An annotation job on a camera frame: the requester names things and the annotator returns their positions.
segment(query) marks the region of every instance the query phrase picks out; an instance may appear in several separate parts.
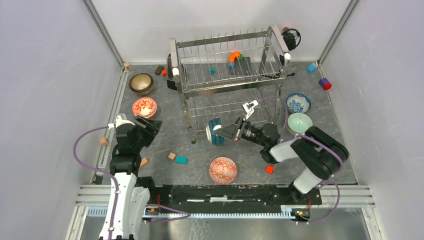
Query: glossy gray floor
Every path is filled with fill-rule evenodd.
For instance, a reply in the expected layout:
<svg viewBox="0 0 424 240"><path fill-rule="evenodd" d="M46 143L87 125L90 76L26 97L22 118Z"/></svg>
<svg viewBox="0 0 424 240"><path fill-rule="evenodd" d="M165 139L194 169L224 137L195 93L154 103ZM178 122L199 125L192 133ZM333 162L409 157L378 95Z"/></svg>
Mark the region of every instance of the glossy gray floor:
<svg viewBox="0 0 424 240"><path fill-rule="evenodd" d="M312 209L312 219L328 209ZM96 240L104 217L87 217L81 239ZM284 219L183 219L141 225L140 240L370 240L360 208L337 209L325 221L298 225Z"/></svg>
<svg viewBox="0 0 424 240"><path fill-rule="evenodd" d="M281 97L285 99L291 93L307 95L312 103L311 110L307 112L307 115L311 117L314 125L336 140L342 141L329 96L318 84L320 73L317 70L313 73L308 73L306 68L309 64L311 63L291 63L287 73L295 73L295 76L289 76L284 80ZM139 171L139 177L152 176L154 182L159 185L214 184L209 177L209 164L214 158L219 156L226 156L235 161L238 173L233 184L289 184L305 168L300 159L291 159L275 165L274 173L267 174L265 169L268 164L262 160L259 154L262 148L245 140L241 140L238 143L226 141L223 146L214 146L207 141L205 135L200 135L196 137L197 143L191 144L178 93L167 88L165 77L154 74L156 68L157 65L131 66L128 75L128 82L131 77L139 73L148 73L153 76L154 89L147 97L154 99L158 105L158 110L153 119L163 121L162 128L151 146L143 148L141 151L141 157L147 158L150 163ZM132 105L140 96L128 88L128 82L127 86L125 86L119 112L126 114L127 118L132 121L135 118L132 112ZM262 89L265 96L275 95L274 86ZM233 91L220 95L219 100L224 103L234 103L234 99L240 100L243 97L243 92ZM210 101L210 97L204 99L205 101ZM267 103L271 116L273 116L275 101L270 100ZM237 119L237 115L227 115L227 118L228 121L233 122ZM293 137L287 132L283 136L285 138ZM177 156L187 157L188 164L174 163L168 158L170 152L175 153ZM354 184L356 182L353 168L349 161L345 163L344 169L336 174L335 180L340 184ZM103 184L110 183L109 179L104 181Z"/></svg>

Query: brown bowl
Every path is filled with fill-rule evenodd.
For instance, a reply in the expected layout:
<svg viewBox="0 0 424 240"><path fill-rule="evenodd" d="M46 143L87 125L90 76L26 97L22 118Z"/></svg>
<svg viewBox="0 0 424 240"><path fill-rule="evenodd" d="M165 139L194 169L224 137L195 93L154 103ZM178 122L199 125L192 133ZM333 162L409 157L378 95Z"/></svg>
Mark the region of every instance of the brown bowl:
<svg viewBox="0 0 424 240"><path fill-rule="evenodd" d="M147 95L153 90L153 77L147 73L139 73L129 80L128 86L137 95Z"/></svg>

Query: dish rack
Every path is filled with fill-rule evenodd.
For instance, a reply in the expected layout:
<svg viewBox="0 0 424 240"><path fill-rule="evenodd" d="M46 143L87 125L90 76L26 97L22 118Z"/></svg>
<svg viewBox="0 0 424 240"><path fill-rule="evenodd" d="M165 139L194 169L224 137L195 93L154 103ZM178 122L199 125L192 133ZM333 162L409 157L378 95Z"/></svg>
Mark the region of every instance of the dish rack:
<svg viewBox="0 0 424 240"><path fill-rule="evenodd" d="M276 25L268 30L191 41L171 38L170 58L173 80L183 108L191 143L205 133L208 122L220 117L223 126L245 114L242 104L263 99L260 87L276 86L279 96L291 60L289 49ZM239 52L234 66L229 66L231 53ZM262 102L249 118L255 125L278 120L276 102L274 119Z"/></svg>

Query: red patterned plate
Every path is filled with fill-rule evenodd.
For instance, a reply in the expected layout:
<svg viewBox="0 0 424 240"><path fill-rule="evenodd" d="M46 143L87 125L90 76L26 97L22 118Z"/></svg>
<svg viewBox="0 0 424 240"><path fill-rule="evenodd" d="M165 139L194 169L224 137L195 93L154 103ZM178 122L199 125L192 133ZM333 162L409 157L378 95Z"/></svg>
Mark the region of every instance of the red patterned plate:
<svg viewBox="0 0 424 240"><path fill-rule="evenodd" d="M132 105L132 112L136 116L143 118L151 118L156 113L156 102L150 97L142 97Z"/></svg>
<svg viewBox="0 0 424 240"><path fill-rule="evenodd" d="M217 184L230 184L237 176L236 163L225 156L217 157L209 165L209 176Z"/></svg>

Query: blue and white bowl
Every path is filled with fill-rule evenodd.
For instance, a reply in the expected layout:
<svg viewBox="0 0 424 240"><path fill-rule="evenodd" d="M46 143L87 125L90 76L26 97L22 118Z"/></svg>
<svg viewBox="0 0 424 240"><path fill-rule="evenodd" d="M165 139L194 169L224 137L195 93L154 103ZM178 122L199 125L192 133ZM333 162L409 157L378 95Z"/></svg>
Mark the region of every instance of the blue and white bowl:
<svg viewBox="0 0 424 240"><path fill-rule="evenodd" d="M292 113L304 114L311 109L311 101L302 93L290 94L286 98L285 103L287 104L288 110Z"/></svg>

